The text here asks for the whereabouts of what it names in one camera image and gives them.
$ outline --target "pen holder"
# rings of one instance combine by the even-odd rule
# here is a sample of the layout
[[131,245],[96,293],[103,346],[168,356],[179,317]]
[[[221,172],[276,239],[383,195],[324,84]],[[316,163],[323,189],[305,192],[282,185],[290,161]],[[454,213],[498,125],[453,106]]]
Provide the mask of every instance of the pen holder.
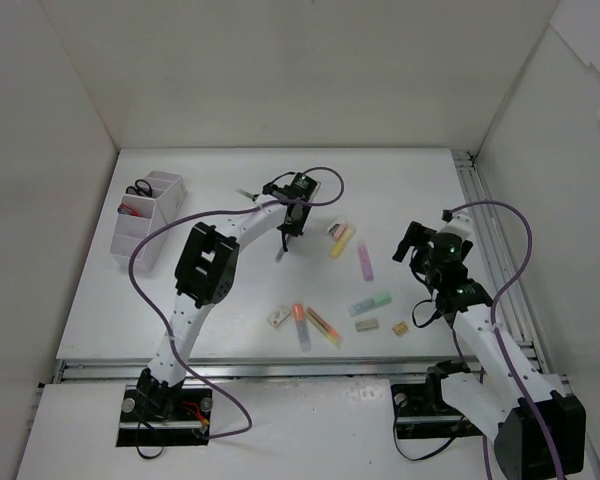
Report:
[[[151,172],[143,178],[153,190],[152,197],[141,197],[125,193],[120,201],[139,216],[118,214],[109,250],[113,258],[123,267],[129,265],[129,257],[147,235],[175,220],[178,210],[187,196],[180,175],[166,172]],[[149,242],[135,262],[135,269],[150,271],[156,263],[167,234]]]

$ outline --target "white wall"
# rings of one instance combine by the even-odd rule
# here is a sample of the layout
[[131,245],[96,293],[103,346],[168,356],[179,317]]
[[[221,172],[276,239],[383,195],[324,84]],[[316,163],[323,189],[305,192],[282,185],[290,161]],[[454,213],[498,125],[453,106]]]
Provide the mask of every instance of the white wall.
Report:
[[[600,75],[549,29],[478,157],[493,198],[525,212],[522,279],[554,371],[587,407],[600,457]],[[521,226],[503,215],[518,261]]]
[[42,0],[116,144],[477,149],[557,0]]
[[15,474],[115,151],[36,1],[0,0],[0,480]]

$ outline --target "pink highlighter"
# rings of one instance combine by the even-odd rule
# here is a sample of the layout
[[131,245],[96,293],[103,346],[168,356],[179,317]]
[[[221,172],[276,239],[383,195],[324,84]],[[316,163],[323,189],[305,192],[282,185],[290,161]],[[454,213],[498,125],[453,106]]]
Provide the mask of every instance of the pink highlighter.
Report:
[[360,266],[362,266],[362,276],[367,282],[373,280],[373,269],[369,259],[369,251],[364,242],[358,242],[358,257],[360,257]]

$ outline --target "black scissors handle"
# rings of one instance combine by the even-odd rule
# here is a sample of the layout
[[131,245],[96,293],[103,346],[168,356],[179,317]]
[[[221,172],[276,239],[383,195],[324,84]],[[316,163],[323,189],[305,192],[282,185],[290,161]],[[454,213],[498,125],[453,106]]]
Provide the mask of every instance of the black scissors handle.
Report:
[[139,197],[153,197],[153,188],[151,188],[151,184],[142,178],[136,180],[133,185],[129,185],[124,193],[129,193],[129,190],[131,190],[132,195],[135,193]]

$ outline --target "screw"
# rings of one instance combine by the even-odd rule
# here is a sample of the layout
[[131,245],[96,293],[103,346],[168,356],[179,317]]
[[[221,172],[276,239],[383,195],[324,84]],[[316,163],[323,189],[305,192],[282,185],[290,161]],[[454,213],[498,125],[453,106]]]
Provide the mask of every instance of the screw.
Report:
[[136,406],[136,401],[131,398],[131,397],[127,397],[122,401],[122,412],[123,413],[131,413],[133,412],[133,409]]
[[211,407],[213,407],[213,400],[210,397],[204,397],[200,400],[200,411],[204,413],[209,413],[211,411]]
[[393,397],[393,401],[398,406],[404,406],[407,404],[407,396],[404,393],[396,393],[395,397]]

